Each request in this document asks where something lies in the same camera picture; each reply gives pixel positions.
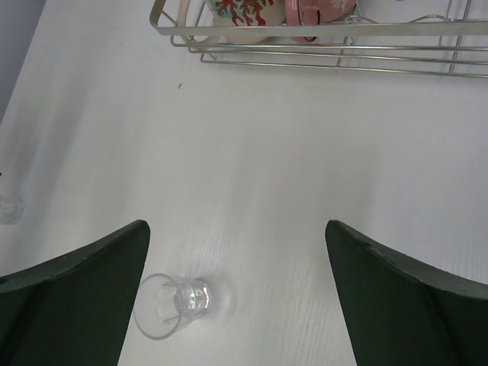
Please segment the beige coral pattern mug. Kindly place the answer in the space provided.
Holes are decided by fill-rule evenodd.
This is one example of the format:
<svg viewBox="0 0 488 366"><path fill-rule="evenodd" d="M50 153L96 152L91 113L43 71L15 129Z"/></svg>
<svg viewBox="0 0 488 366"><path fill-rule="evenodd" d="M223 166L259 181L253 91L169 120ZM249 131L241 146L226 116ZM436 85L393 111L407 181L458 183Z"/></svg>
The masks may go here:
<svg viewBox="0 0 488 366"><path fill-rule="evenodd" d="M277 0L222 0L204 1L212 14L214 27L232 26L276 26L285 20L285 1ZM180 1L178 7L177 27L186 27L188 10L191 1ZM200 40L195 36L181 36L187 44L213 45L223 36L209 36ZM226 36L232 43L257 43L265 37L234 37Z"/></svg>

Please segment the pink ghost pattern mug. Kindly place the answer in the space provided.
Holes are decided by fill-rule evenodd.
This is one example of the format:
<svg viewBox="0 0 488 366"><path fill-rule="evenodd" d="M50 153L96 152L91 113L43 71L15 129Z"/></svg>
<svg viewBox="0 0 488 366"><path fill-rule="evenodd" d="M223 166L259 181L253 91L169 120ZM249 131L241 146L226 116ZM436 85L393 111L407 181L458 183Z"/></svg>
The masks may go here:
<svg viewBox="0 0 488 366"><path fill-rule="evenodd" d="M355 0L287 0L285 14L288 26L322 25L351 15Z"/></svg>

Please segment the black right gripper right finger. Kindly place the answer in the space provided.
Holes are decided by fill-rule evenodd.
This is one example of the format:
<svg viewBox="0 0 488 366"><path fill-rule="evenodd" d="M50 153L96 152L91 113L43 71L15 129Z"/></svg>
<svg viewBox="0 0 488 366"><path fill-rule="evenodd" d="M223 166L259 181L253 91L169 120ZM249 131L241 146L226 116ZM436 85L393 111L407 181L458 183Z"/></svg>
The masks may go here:
<svg viewBox="0 0 488 366"><path fill-rule="evenodd" d="M487 285L380 244L338 220L325 241L359 365L485 365Z"/></svg>

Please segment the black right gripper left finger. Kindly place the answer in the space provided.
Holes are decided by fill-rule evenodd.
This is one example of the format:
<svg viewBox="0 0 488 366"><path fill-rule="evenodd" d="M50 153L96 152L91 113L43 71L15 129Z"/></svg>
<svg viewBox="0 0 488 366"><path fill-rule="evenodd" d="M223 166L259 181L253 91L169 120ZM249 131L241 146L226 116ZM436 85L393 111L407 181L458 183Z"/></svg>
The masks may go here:
<svg viewBox="0 0 488 366"><path fill-rule="evenodd" d="M1 278L3 365L116 365L150 228L136 220L79 249Z"/></svg>

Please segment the clear plastic cup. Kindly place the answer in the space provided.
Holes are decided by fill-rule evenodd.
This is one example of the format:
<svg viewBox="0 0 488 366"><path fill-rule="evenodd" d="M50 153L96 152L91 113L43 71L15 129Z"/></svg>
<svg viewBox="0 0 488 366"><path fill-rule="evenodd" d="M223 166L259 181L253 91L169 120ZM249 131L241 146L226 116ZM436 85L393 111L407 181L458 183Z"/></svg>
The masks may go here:
<svg viewBox="0 0 488 366"><path fill-rule="evenodd" d="M133 316L144 336L163 340L206 315L210 305L210 288L205 281L151 274L140 283Z"/></svg>

